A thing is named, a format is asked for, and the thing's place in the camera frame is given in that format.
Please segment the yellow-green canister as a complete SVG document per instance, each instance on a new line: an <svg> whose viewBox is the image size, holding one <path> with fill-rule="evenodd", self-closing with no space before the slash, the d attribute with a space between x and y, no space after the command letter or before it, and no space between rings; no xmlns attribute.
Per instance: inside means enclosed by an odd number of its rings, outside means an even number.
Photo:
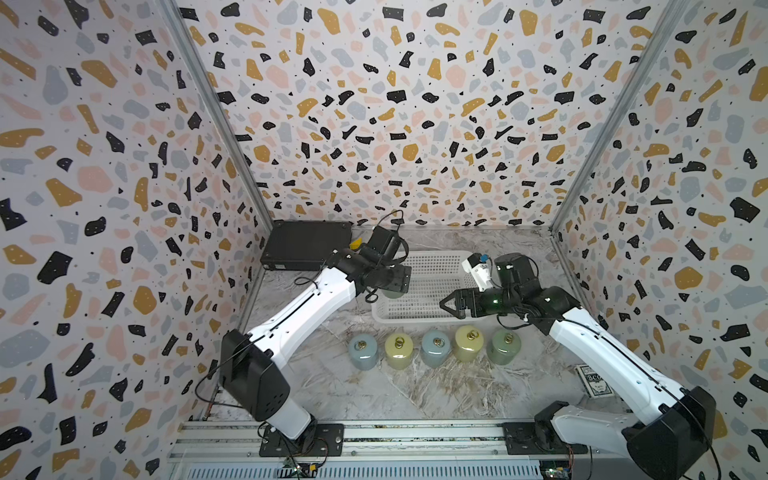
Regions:
<svg viewBox="0 0 768 480"><path fill-rule="evenodd" d="M484 336L475 326L460 326L454 335L453 354L459 362L468 363L477 359L484 346Z"/></svg>
<svg viewBox="0 0 768 480"><path fill-rule="evenodd" d="M403 370L412 363L414 343L410 335L393 332L385 341L385 356L388 365L395 370Z"/></svg>

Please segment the blue-grey canister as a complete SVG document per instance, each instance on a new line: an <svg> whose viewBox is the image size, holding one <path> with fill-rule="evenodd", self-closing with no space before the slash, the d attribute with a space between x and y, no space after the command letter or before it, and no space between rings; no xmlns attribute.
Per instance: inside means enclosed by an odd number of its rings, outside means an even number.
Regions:
<svg viewBox="0 0 768 480"><path fill-rule="evenodd" d="M445 332L431 329L422 337L420 357L428 367L439 368L451 353L451 341Z"/></svg>

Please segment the light blue canister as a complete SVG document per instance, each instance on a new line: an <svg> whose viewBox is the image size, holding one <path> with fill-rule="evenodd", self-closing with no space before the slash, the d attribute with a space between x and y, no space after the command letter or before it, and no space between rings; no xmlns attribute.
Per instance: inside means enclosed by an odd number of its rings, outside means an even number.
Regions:
<svg viewBox="0 0 768 480"><path fill-rule="evenodd" d="M378 342L371 334L358 334L350 340L348 354L352 365L356 369L361 371L371 370L378 363Z"/></svg>

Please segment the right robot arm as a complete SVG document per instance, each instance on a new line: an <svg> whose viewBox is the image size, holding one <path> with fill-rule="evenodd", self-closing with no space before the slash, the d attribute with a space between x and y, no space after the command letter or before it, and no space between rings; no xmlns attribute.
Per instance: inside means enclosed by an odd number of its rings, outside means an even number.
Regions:
<svg viewBox="0 0 768 480"><path fill-rule="evenodd" d="M462 263L474 287L440 302L463 319L517 316L577 355L627 404L627 414L585 410L554 402L539 415L541 442L557 436L621 454L652 479L681 479L712 449L715 399L688 389L635 355L566 290L544 288L534 261L513 253L490 259L474 253Z"/></svg>

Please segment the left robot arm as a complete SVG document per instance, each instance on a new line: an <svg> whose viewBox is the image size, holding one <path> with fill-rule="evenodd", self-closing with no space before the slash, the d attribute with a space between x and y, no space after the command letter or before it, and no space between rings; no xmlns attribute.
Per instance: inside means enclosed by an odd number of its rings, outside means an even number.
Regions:
<svg viewBox="0 0 768 480"><path fill-rule="evenodd" d="M363 293L406 293L411 267L371 261L349 249L335 251L304 292L248 332L231 330L216 365L219 385L254 420L289 441L315 436L317 421L291 397L282 369L298 347L338 309Z"/></svg>

